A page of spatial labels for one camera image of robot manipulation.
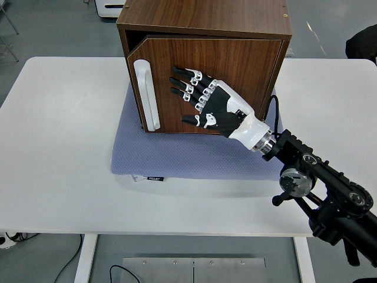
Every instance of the table leg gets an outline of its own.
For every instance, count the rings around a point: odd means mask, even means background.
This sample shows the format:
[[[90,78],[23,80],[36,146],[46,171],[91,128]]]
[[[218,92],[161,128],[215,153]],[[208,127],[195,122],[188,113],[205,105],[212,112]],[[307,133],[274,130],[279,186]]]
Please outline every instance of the table leg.
[[[297,263],[299,265],[302,283],[315,283],[312,260],[310,258],[309,247],[305,237],[294,237]]]
[[[85,234],[80,253],[80,260],[78,261],[75,283],[89,282],[95,245],[97,244],[97,236],[97,234]]]

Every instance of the robotic hand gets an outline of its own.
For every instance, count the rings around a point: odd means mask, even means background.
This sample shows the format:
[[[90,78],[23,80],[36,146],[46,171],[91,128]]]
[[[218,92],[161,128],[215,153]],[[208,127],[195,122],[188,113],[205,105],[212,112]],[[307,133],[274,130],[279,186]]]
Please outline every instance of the robotic hand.
[[[171,77],[178,86],[171,92],[188,101],[198,115],[185,115],[182,121],[197,127],[217,130],[225,137],[239,140],[249,150],[268,152],[275,142],[268,125],[259,121],[253,108],[223,81],[200,71],[173,67],[191,84]]]
[[[313,154],[313,149],[303,144],[290,131],[272,137],[269,126],[255,118],[254,110],[232,88],[196,70],[173,67],[173,71],[190,80],[191,84],[176,78],[170,81],[180,87],[171,88],[198,111],[198,115],[185,115],[182,121],[197,127],[218,130],[222,135],[239,140],[252,151],[260,151],[269,161],[273,157],[283,164],[280,187],[283,193],[272,203],[281,205],[294,199],[309,217],[313,236],[331,245],[341,239],[351,265],[359,265],[357,251],[377,267],[377,217],[369,210],[372,196],[360,185],[351,182],[342,172],[337,172]],[[325,200],[311,190],[317,179],[327,188]],[[304,197],[316,204],[312,209]]]

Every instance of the gray floor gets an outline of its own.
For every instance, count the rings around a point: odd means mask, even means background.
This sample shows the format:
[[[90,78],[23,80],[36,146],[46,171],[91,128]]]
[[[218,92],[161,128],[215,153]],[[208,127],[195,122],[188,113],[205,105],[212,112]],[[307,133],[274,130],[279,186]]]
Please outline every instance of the gray floor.
[[[293,27],[290,47],[296,58],[346,58],[345,41],[377,22],[375,0],[288,0],[288,4]],[[19,62],[11,54],[0,58],[0,105],[31,57],[123,56],[115,21],[101,19],[93,0],[89,5],[80,0],[9,0],[5,9],[19,35],[3,15],[0,34],[13,46]],[[89,76],[82,74],[82,79]],[[53,282],[79,242],[78,235],[43,234],[10,249],[0,249],[0,282]],[[262,256],[271,259],[269,266],[276,266],[269,273],[269,282],[297,282],[292,247],[292,240],[287,238],[104,235],[98,239],[90,282],[108,282],[111,264],[121,264],[122,257],[137,254]],[[349,266],[341,243],[331,247],[318,239],[309,239],[309,248],[317,283],[351,283],[362,277],[377,277],[377,270],[364,257],[359,268]],[[77,260],[59,282],[73,282],[76,266]]]

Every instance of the wooden cabinet door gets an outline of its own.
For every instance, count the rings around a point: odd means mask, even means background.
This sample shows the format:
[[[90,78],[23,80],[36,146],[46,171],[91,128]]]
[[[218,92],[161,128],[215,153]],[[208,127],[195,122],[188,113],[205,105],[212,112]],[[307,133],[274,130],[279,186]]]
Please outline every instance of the wooden cabinet door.
[[[223,80],[255,110],[262,112],[281,40],[228,38],[147,37],[128,56],[128,67],[145,131],[146,120],[138,90],[134,62],[147,60],[151,65],[160,128],[156,133],[214,133],[181,122],[184,114],[197,114],[189,103],[170,92],[169,77],[177,77],[172,66],[189,68]]]

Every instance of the black cable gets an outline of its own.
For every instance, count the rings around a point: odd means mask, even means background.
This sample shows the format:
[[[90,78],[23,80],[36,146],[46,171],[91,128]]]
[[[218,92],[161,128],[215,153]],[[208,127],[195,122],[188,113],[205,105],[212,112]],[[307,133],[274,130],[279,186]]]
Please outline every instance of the black cable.
[[[112,267],[110,267],[110,283],[113,283],[113,278],[111,277],[111,270],[112,270],[113,267],[119,267],[119,268],[121,268],[123,270],[126,270],[129,274],[131,274],[137,280],[138,283],[140,283],[140,280],[136,277],[135,274],[133,274],[131,271],[129,271],[126,267],[123,267],[123,266],[120,266],[120,265],[116,265],[116,264],[113,265]]]
[[[28,241],[28,240],[30,240],[31,238],[34,238],[35,236],[39,235],[39,233],[36,233],[35,235],[32,235],[31,237],[28,238],[28,234],[26,234],[27,237],[24,238],[24,237],[22,236],[22,233],[17,233],[18,235],[16,234],[16,235],[13,236],[13,237],[10,237],[10,236],[8,235],[8,233],[5,233],[5,234],[6,234],[6,236],[8,237],[8,239],[11,240],[11,241],[13,241],[13,242],[25,242],[25,241]]]
[[[60,272],[59,272],[59,274],[58,274],[58,276],[55,278],[55,281],[54,281],[54,283],[56,283],[57,281],[58,281],[58,278],[59,278],[59,276],[62,274],[62,272],[63,272],[63,270],[68,266],[68,264],[70,264],[71,263],[71,261],[73,261],[74,260],[74,258],[78,255],[78,253],[79,253],[79,251],[80,251],[80,249],[81,249],[81,247],[82,247],[82,234],[80,234],[80,245],[78,246],[78,249],[77,249],[77,251],[76,251],[76,254],[71,258],[71,260],[70,261],[68,261],[67,262],[67,264],[66,265],[64,265],[64,267],[60,270]]]
[[[271,101],[275,99],[275,124],[274,124],[274,132],[273,132],[273,135],[275,137],[275,139],[277,139],[281,134],[278,133],[278,126],[279,126],[279,100],[277,99],[277,96],[276,95],[272,95],[270,96],[269,98],[269,101],[267,102],[267,108],[266,108],[266,112],[264,113],[264,116],[263,116],[263,121],[266,120],[267,118],[267,115],[269,113],[269,109],[270,109],[270,104],[271,104]]]

